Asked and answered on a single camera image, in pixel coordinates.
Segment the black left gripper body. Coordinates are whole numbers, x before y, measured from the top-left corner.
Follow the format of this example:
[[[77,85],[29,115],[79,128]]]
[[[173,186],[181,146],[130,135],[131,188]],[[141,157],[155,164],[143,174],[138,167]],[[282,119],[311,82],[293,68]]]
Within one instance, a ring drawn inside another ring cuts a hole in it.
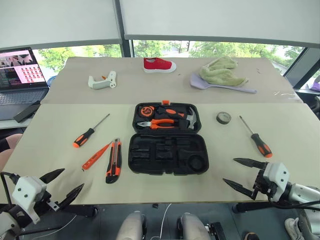
[[[52,195],[45,191],[42,198],[37,199],[33,209],[36,213],[58,212],[62,208],[57,201],[51,200]]]

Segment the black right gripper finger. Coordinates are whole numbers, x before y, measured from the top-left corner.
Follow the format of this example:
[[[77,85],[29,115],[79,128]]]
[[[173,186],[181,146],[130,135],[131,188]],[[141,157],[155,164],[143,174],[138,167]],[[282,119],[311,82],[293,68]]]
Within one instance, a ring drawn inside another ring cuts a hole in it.
[[[233,160],[239,164],[246,166],[246,167],[257,168],[260,170],[265,170],[266,166],[268,165],[267,162],[261,162],[261,161],[257,161],[257,160],[250,159],[250,158],[236,157]]]
[[[236,190],[237,192],[249,197],[252,200],[256,199],[257,196],[257,192],[255,190],[250,190],[247,189],[245,187],[243,187],[241,184],[234,182],[232,180],[229,179],[222,179],[226,184],[228,184],[231,188],[233,188],[234,190]]]

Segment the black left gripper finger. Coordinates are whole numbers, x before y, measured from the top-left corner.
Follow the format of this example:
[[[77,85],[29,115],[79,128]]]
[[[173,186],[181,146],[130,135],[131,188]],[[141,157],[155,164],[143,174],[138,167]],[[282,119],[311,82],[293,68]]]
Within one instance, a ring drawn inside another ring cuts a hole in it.
[[[63,210],[64,208],[66,208],[67,206],[69,206],[75,199],[76,197],[79,195],[79,193],[81,192],[81,190],[84,187],[84,183],[80,184],[79,186],[75,187],[73,190],[71,190],[67,195],[66,198],[61,201],[60,203],[58,203],[57,205],[59,206],[59,208],[61,210]]]
[[[64,168],[59,168],[56,170],[53,170],[51,172],[46,173],[45,175],[41,176],[39,179],[44,182],[45,184],[50,183],[53,181],[55,178],[57,178],[65,169]]]

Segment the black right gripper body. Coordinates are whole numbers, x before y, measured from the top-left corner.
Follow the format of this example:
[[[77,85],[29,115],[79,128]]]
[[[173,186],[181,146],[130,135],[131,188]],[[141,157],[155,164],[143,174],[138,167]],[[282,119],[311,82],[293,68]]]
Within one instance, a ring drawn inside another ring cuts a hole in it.
[[[275,184],[264,177],[264,171],[261,169],[255,179],[251,198],[256,199],[258,192],[267,195],[269,198],[275,194]]]

